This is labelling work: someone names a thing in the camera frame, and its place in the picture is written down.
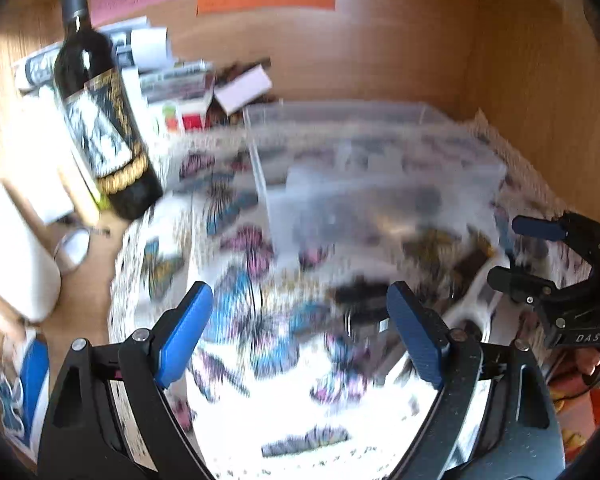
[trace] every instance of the butterfly patterned paper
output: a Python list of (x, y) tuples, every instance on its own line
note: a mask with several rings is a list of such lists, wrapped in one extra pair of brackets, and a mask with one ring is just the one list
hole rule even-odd
[(220, 242), (220, 249), (245, 251), (247, 272), (256, 280), (266, 276), (274, 257), (273, 246), (264, 240), (262, 228), (254, 224), (241, 226), (234, 236)]
[(244, 386), (240, 374), (227, 369), (219, 357), (197, 348), (187, 367), (200, 393), (208, 402), (220, 400), (220, 391), (225, 382), (233, 386), (245, 397), (249, 390)]
[(347, 342), (344, 336), (324, 336), (324, 346), (333, 368), (312, 386), (310, 395), (319, 404), (360, 402), (368, 387), (368, 378), (358, 367), (368, 358), (368, 350)]
[(148, 282), (149, 298), (160, 301), (173, 283), (174, 275), (184, 267), (184, 258), (176, 256), (160, 256), (159, 238), (152, 238), (144, 246), (144, 259), (140, 276)]
[(24, 423), (19, 415), (24, 402), (24, 393), (20, 378), (16, 378), (13, 387), (9, 384), (4, 371), (0, 368), (0, 406), (2, 409), (2, 425), (10, 435), (24, 437)]
[(180, 165), (180, 180), (196, 176), (200, 171), (212, 168), (216, 158), (204, 152), (190, 152)]
[(235, 190), (231, 186), (235, 173), (219, 171), (187, 182), (179, 192), (193, 192), (206, 197), (203, 214), (206, 234), (221, 235), (231, 227), (243, 210), (258, 205), (258, 195), (251, 190)]
[(297, 334), (320, 325), (330, 309), (307, 302), (291, 313), (275, 307), (256, 307), (260, 291), (246, 269), (228, 268), (216, 285), (214, 307), (202, 334), (204, 341), (235, 344), (242, 362), (248, 362), (256, 378), (270, 378), (291, 370), (298, 363)]
[(311, 451), (324, 446), (333, 446), (341, 442), (346, 442), (351, 438), (349, 431), (345, 428), (318, 428), (301, 436), (288, 436), (284, 440), (279, 440), (271, 444), (262, 446), (262, 456), (281, 456)]
[(314, 270), (323, 264), (329, 255), (333, 253), (333, 246), (318, 247), (317, 249), (307, 249), (298, 254), (298, 264), (300, 270), (306, 272)]

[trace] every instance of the pink butterfly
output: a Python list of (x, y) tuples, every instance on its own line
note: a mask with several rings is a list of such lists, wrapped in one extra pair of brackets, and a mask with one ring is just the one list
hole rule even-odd
[(190, 152), (180, 166), (180, 180), (198, 174), (201, 170), (211, 168), (216, 163), (213, 155), (203, 152)]
[(250, 278), (262, 278), (269, 272), (274, 257), (273, 246), (264, 240), (257, 225), (241, 226), (234, 236), (220, 242), (222, 250), (246, 251), (246, 268)]
[(298, 254), (300, 270), (313, 270), (323, 263), (330, 254), (331, 247), (318, 247), (317, 249), (307, 249)]

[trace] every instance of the clear plastic container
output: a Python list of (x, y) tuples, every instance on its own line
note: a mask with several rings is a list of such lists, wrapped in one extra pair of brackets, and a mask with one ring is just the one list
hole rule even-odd
[(243, 110), (248, 128), (273, 122), (382, 121), (399, 124), (439, 124), (450, 119), (426, 103), (386, 101), (289, 101), (250, 105)]
[(464, 128), (369, 123), (365, 132), (291, 142), (276, 156), (250, 143), (277, 253), (401, 240), (423, 226), (496, 236), (490, 201), (506, 167)]

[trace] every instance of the white container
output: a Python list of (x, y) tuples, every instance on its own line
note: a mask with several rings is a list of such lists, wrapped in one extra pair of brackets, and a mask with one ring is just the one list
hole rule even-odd
[(0, 296), (30, 322), (51, 313), (60, 272), (0, 183)]

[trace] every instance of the clamp jaw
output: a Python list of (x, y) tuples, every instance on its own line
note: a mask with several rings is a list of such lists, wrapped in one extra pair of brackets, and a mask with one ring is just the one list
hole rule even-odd
[[(554, 282), (522, 270), (495, 267), (488, 275), (488, 283), (513, 300), (534, 308), (548, 348), (600, 348), (600, 223), (567, 212), (554, 220), (517, 216), (511, 228), (519, 235), (563, 242), (589, 263), (589, 278), (558, 289)], [(600, 366), (584, 380), (587, 384), (600, 383)]]

